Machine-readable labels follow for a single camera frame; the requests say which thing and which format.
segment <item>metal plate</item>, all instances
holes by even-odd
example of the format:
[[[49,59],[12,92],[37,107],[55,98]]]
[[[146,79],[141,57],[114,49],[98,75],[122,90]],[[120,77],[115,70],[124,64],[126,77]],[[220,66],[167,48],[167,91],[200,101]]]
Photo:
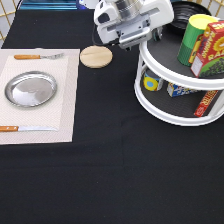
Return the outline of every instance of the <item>metal plate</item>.
[[[14,105],[34,107],[48,101],[57,91],[53,76],[39,71],[16,76],[5,87],[6,98]]]

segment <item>butter knife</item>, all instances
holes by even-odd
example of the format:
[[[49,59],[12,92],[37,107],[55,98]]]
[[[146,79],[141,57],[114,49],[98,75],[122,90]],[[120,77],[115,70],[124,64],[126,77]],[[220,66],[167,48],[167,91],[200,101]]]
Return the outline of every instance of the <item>butter knife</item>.
[[[57,129],[45,126],[0,126],[0,132],[16,131],[57,131]]]
[[[25,60],[25,59],[58,59],[64,56],[64,53],[62,54],[55,54],[51,56],[41,56],[41,55],[14,55],[14,58],[17,60]]]

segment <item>black tablecloth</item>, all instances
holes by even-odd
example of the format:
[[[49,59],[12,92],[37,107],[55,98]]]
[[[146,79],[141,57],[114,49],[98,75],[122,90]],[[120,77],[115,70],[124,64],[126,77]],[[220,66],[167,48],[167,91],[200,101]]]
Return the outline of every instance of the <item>black tablecloth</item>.
[[[93,11],[18,11],[4,49],[92,45]],[[138,47],[80,63],[72,143],[0,146],[0,223],[223,224],[224,117],[179,127],[134,93]]]

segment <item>placemat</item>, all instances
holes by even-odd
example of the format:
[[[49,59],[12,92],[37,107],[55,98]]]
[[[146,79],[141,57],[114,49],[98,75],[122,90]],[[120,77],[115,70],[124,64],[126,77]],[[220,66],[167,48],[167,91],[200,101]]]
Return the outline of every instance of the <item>placemat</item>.
[[[77,77],[78,77],[78,64],[79,64],[79,50],[50,50],[50,49],[35,49],[35,50],[1,50],[0,51],[0,72],[2,70],[2,65],[4,65],[4,61],[10,62],[12,60],[11,56],[8,58],[9,55],[14,54],[40,54],[40,55],[51,55],[57,54],[60,52],[65,53],[64,59],[57,59],[57,61],[49,61],[48,67],[46,70],[42,67],[42,71],[49,72],[51,70],[50,66],[55,66],[59,68],[55,71],[55,75],[52,74],[57,82],[58,82],[58,92],[55,97],[47,102],[46,104],[41,105],[39,108],[14,108],[15,106],[10,105],[13,107],[14,110],[19,111],[19,115],[17,117],[13,116],[13,121],[11,118],[6,119],[6,114],[4,112],[0,112],[3,114],[3,118],[0,116],[0,125],[43,125],[43,126],[53,126],[58,128],[59,131],[33,131],[33,132],[17,132],[17,133],[0,133],[0,144],[23,144],[23,143],[53,143],[53,142],[70,142],[72,141],[73,135],[73,124],[74,124],[74,112],[75,112],[75,99],[76,99],[76,87],[77,87]],[[43,65],[41,60],[35,60],[35,62],[40,65]],[[29,69],[35,66],[31,65],[34,63],[34,60],[31,62],[24,62],[24,64],[29,64]],[[5,76],[6,74],[12,74],[13,68],[8,68],[5,66],[3,69],[2,74]],[[23,116],[21,120],[19,120],[16,124],[16,119],[20,118],[23,114],[23,111],[29,116]]]

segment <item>wooden coaster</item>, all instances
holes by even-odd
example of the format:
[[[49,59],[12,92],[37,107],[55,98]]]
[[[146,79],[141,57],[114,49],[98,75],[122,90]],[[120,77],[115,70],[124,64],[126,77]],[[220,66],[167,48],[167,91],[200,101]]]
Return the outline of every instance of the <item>wooden coaster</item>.
[[[112,52],[106,47],[87,47],[80,54],[81,62],[89,68],[105,67],[112,61],[112,58]]]

